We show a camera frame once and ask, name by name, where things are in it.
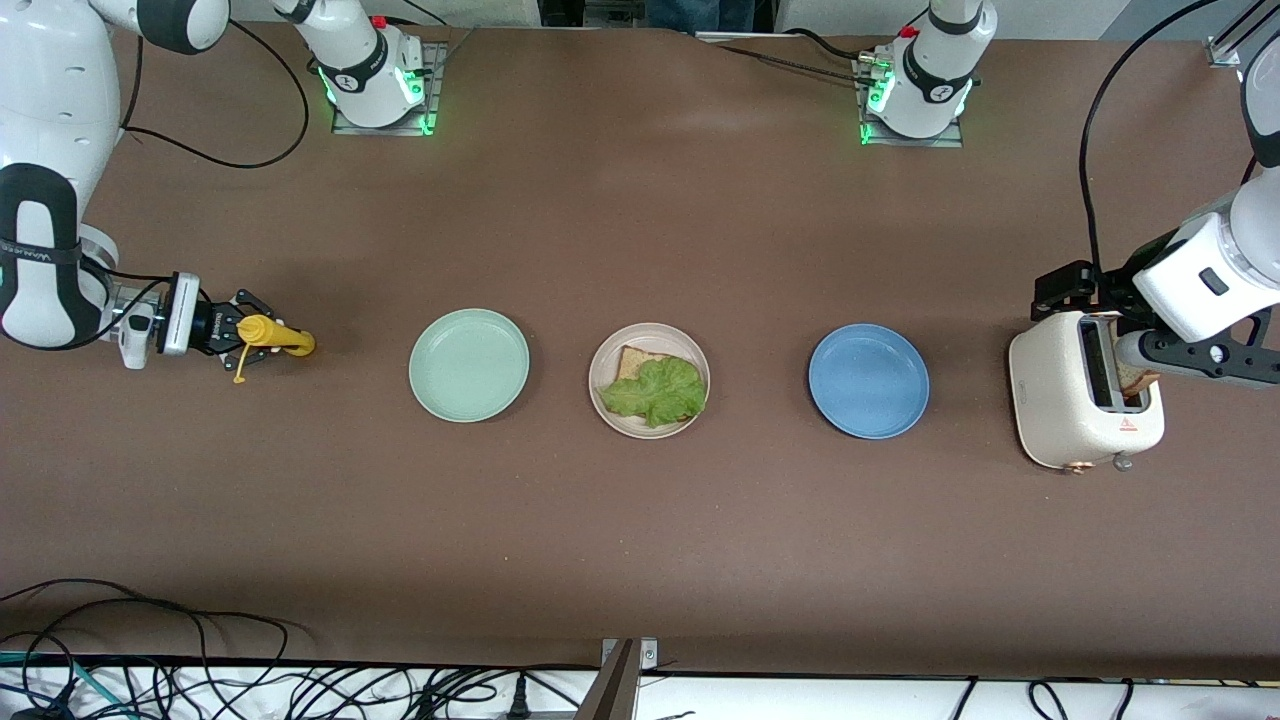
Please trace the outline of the person in blue jeans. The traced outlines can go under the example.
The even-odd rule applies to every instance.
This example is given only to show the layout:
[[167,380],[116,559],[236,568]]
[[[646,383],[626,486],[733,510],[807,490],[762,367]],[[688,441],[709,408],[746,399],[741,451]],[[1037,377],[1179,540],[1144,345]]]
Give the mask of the person in blue jeans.
[[750,32],[759,0],[532,0],[548,27],[585,27],[589,3],[607,9],[643,9],[648,27],[698,32]]

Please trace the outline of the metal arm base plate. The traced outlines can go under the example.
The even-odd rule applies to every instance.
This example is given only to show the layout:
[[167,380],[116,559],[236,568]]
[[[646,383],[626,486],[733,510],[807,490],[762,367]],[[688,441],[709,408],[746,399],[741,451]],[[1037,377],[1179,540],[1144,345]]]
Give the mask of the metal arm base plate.
[[412,44],[403,38],[398,60],[401,95],[408,95],[407,113],[397,122],[378,128],[355,124],[342,110],[346,105],[337,101],[332,94],[333,105],[332,133],[349,136],[387,136],[387,137],[430,137],[435,133],[442,90],[444,85],[444,69],[448,55],[445,42],[419,41],[419,49],[413,50]]
[[891,145],[904,147],[945,147],[963,146],[960,114],[965,110],[964,101],[955,109],[950,123],[943,131],[928,138],[914,138],[892,129],[878,114],[891,94],[899,87],[891,59],[882,53],[863,51],[851,61],[855,79],[859,81],[859,135],[861,145]]

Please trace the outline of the mint green plate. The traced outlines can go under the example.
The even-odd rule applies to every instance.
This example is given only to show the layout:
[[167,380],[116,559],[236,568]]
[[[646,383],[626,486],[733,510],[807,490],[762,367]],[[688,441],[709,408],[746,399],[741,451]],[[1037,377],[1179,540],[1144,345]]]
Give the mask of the mint green plate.
[[531,354],[506,315],[481,307],[435,319],[410,351],[408,383],[419,405],[444,421],[476,423],[502,414],[522,393]]

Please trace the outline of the blue plate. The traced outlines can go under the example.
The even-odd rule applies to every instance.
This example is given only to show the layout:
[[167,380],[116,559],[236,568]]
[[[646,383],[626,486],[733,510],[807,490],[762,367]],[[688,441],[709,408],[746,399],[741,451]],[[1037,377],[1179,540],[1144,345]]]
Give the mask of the blue plate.
[[860,439],[891,439],[924,416],[931,378],[916,347],[883,325],[840,327],[813,348],[809,395],[836,429]]

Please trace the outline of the white toaster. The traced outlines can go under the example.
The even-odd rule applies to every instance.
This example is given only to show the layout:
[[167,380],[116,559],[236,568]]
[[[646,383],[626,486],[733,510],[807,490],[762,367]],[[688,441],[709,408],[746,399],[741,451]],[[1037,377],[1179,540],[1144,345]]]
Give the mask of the white toaster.
[[1120,471],[1153,448],[1166,421],[1158,382],[1125,405],[1116,375],[1116,313],[1060,313],[1015,336],[1007,373],[1018,437],[1038,465]]

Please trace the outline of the grey metal bracket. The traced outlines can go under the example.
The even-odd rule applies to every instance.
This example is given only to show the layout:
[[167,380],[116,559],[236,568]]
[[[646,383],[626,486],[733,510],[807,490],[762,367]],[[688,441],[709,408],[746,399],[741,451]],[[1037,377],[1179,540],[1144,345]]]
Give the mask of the grey metal bracket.
[[602,642],[602,667],[591,685],[596,706],[590,720],[634,720],[640,679],[657,669],[659,646],[655,637]]

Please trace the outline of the beige plate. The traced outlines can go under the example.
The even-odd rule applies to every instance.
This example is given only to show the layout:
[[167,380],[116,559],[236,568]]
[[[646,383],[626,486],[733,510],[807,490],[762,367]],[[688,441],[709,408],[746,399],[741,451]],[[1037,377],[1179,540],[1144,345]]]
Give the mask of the beige plate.
[[704,397],[710,396],[710,368],[701,347],[682,331],[660,323],[639,323],[625,327],[595,351],[588,373],[588,388],[591,404],[600,418],[617,432],[636,439],[662,439],[680,433],[690,421],[681,420],[657,428],[649,428],[640,416],[622,416],[605,409],[602,391],[605,383],[620,377],[622,356],[626,348],[636,348],[646,354],[681,357],[691,363],[704,384]]

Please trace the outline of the yellow squeeze bottle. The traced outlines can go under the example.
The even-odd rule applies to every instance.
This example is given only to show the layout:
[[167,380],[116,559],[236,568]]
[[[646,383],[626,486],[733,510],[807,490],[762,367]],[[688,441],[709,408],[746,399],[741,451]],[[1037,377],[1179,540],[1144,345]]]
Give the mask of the yellow squeeze bottle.
[[244,364],[251,354],[284,352],[294,357],[308,356],[316,348],[314,336],[306,331],[289,328],[264,314],[243,316],[236,327],[242,350],[236,364],[234,384],[242,384]]

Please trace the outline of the aluminium frame rail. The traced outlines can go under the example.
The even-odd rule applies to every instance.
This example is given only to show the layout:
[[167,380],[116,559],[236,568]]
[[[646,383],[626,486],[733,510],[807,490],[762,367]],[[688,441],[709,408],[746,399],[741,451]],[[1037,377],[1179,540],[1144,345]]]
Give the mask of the aluminium frame rail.
[[1280,0],[1248,0],[1220,31],[1204,42],[1212,67],[1238,67],[1251,45],[1280,28]]

